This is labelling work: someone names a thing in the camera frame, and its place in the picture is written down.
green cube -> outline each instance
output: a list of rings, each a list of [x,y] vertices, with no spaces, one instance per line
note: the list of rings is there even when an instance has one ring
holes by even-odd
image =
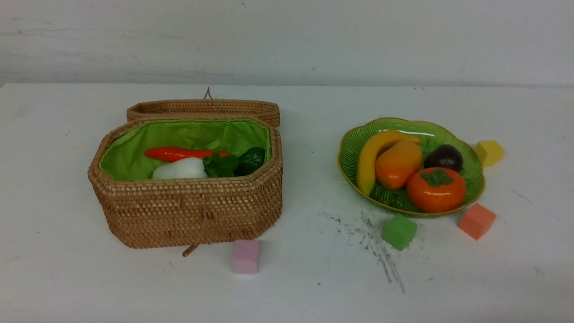
[[[382,238],[401,251],[413,240],[416,233],[416,223],[403,215],[396,214],[387,225],[385,225]]]

fruit plate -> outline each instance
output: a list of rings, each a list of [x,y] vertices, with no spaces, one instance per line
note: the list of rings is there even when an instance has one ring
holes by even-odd
[[[356,185],[356,173],[363,145],[374,134],[392,129],[420,138],[420,148],[425,158],[441,144],[453,145],[460,151],[464,158],[464,166],[460,174],[466,184],[466,195],[459,207],[443,213],[424,213],[411,203],[405,189],[390,191],[378,182],[370,196],[359,191]],[[379,118],[364,126],[351,129],[341,139],[337,165],[343,177],[362,196],[378,206],[411,217],[439,217],[458,212],[475,202],[484,192],[486,185],[483,168],[474,149],[442,126],[426,121]]]

yellow cube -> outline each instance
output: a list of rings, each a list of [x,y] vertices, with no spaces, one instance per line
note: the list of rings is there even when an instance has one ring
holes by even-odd
[[[479,141],[476,144],[476,154],[482,167],[490,167],[499,162],[504,156],[504,149],[496,140]]]

wicker basket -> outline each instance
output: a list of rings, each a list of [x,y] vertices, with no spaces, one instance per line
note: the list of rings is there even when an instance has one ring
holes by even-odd
[[[275,103],[245,100],[165,100],[138,103],[127,110],[127,120],[157,116],[181,116],[196,113],[239,113],[257,117],[272,127],[279,127],[281,116]]]
[[[279,219],[283,179],[279,131],[252,114],[195,111],[193,107],[200,106],[196,101],[199,100],[186,101],[188,105],[183,106],[188,106],[188,110],[183,114],[179,110],[174,114],[139,117],[134,109],[128,110],[128,119],[132,121],[104,137],[89,167],[88,178],[103,207],[110,230],[128,247],[190,245],[184,252],[186,256],[199,244],[257,238]],[[251,102],[225,101],[229,103],[228,106],[219,103],[225,112]],[[140,103],[135,107],[145,107],[148,109],[146,111],[159,107],[161,110],[173,102]],[[237,178],[121,182],[109,178],[100,169],[99,162],[104,152],[123,134],[148,121],[182,118],[252,119],[269,129],[272,157],[253,174]]]

spinach leaf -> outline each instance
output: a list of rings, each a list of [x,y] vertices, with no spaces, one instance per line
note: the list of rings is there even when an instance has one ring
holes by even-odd
[[[239,157],[235,176],[247,176],[258,170],[265,162],[265,149],[261,147],[251,147]]]
[[[233,177],[233,170],[237,168],[239,160],[234,155],[221,157],[219,152],[203,157],[205,172],[210,178]]]

